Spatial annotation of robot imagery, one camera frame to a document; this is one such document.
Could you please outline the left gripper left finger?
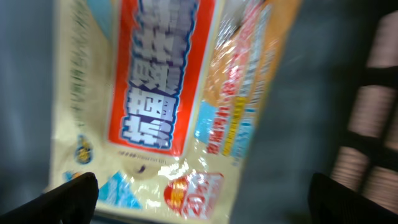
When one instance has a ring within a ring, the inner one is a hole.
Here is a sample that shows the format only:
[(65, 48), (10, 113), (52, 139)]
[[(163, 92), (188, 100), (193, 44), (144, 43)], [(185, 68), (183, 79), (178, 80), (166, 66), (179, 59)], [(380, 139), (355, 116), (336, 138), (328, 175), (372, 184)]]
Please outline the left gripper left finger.
[(96, 176), (86, 172), (1, 215), (1, 224), (89, 223), (98, 195)]

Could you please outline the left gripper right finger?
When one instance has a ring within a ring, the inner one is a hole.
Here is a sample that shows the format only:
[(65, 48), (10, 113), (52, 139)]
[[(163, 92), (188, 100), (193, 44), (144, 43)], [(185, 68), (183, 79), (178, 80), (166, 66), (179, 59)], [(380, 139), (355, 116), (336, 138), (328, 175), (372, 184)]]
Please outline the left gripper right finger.
[(321, 173), (312, 176), (308, 207), (313, 224), (397, 224), (397, 214)]

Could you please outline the orange cream snack bag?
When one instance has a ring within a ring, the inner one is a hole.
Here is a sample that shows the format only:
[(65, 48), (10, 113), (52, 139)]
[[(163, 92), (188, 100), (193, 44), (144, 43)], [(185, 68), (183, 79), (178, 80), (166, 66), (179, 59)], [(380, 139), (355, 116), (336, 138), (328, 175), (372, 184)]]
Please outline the orange cream snack bag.
[(49, 188), (96, 211), (228, 223), (298, 0), (59, 0)]

